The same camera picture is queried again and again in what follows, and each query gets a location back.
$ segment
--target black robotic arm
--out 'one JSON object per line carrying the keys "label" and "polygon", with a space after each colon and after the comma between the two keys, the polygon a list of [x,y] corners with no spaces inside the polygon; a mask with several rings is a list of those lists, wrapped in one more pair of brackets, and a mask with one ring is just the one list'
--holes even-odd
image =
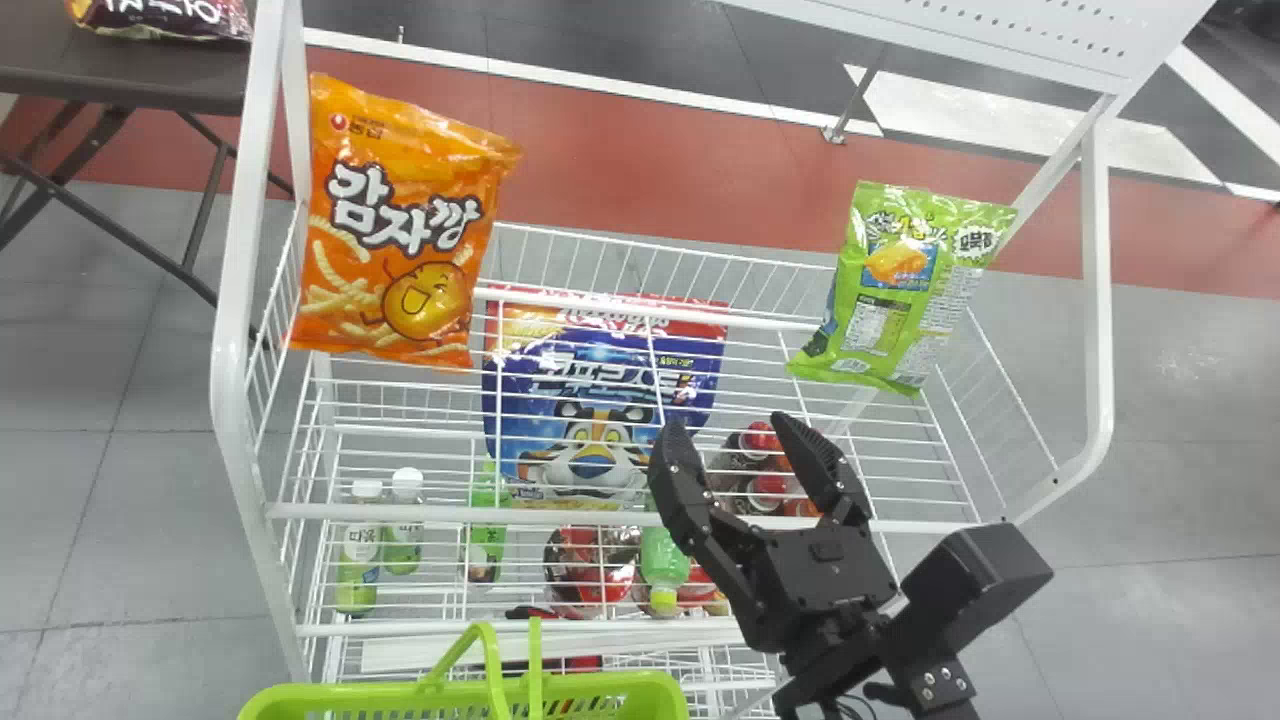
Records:
{"label": "black robotic arm", "polygon": [[[1052,578],[1023,534],[1001,523],[951,533],[899,588],[870,537],[870,502],[844,452],[813,428],[773,413],[773,429],[822,516],[813,528],[765,530],[726,511],[707,489],[684,424],[662,428],[649,489],[672,539],[716,582],[746,644],[782,653],[792,680],[773,697],[783,717],[838,698],[884,669],[892,685],[865,694],[914,717],[977,717],[956,655]],[[896,616],[881,609],[901,589]]]}

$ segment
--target snack bag on table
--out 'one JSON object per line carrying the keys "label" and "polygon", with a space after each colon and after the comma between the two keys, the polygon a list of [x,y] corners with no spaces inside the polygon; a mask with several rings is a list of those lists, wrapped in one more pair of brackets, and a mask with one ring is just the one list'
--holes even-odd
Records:
{"label": "snack bag on table", "polygon": [[79,27],[134,40],[234,40],[252,33],[243,0],[64,0]]}

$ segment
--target snack bag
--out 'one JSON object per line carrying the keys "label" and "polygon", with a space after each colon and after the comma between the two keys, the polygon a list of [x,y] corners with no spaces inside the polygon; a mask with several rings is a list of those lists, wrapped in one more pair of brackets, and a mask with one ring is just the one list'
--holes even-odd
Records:
{"label": "snack bag", "polygon": [[311,218],[292,345],[471,366],[471,292],[520,150],[311,76]]}
{"label": "snack bag", "polygon": [[[660,425],[654,361],[662,416],[678,416],[692,432],[707,424],[714,401],[724,327],[654,319],[650,354],[643,315],[538,304],[552,295],[584,297],[531,292],[529,305],[504,304],[500,319],[489,304],[481,379],[489,455],[511,480],[517,506],[617,510],[645,487]],[[636,306],[669,300],[627,296]]]}
{"label": "snack bag", "polygon": [[243,0],[65,0],[79,27],[136,40],[238,40],[251,32]]}
{"label": "snack bag", "polygon": [[797,377],[915,395],[1018,210],[859,182],[818,332]]}

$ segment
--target potato cartoon character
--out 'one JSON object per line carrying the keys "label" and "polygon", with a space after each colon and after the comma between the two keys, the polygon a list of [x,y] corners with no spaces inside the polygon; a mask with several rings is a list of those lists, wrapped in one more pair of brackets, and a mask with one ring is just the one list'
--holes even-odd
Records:
{"label": "potato cartoon character", "polygon": [[422,263],[392,281],[383,293],[383,316],[398,334],[428,341],[470,310],[462,270],[452,263]]}

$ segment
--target wire basket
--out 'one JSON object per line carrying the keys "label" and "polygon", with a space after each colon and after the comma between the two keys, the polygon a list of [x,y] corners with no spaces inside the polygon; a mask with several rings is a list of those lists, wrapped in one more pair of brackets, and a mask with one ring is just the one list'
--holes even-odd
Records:
{"label": "wire basket", "polygon": [[[454,665],[475,641],[484,650],[484,679],[452,680]],[[498,635],[488,623],[467,628],[416,683],[352,685],[289,683],[253,696],[239,720],[687,720],[676,680],[652,670],[550,676],[541,667],[541,620],[529,621],[529,671],[504,678]]]}

